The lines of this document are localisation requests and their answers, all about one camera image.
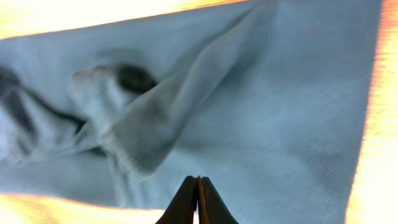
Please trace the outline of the blue polo shirt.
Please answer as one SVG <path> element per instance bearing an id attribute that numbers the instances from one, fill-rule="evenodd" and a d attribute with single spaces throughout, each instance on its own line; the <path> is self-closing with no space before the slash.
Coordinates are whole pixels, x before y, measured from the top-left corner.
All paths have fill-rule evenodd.
<path id="1" fill-rule="evenodd" d="M 1 192 L 343 223 L 380 0 L 246 1 L 1 41 Z"/>

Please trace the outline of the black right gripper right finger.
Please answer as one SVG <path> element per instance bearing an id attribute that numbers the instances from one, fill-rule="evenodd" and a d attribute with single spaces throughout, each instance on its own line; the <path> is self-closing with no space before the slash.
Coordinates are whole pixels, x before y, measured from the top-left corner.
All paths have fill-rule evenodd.
<path id="1" fill-rule="evenodd" d="M 199 224 L 238 224 L 208 177 L 198 177 Z"/>

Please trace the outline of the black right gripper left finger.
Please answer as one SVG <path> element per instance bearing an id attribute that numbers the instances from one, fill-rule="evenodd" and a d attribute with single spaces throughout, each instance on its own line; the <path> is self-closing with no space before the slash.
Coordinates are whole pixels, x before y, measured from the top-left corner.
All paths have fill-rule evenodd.
<path id="1" fill-rule="evenodd" d="M 193 224 L 197 209 L 197 178 L 187 176 L 155 224 Z"/>

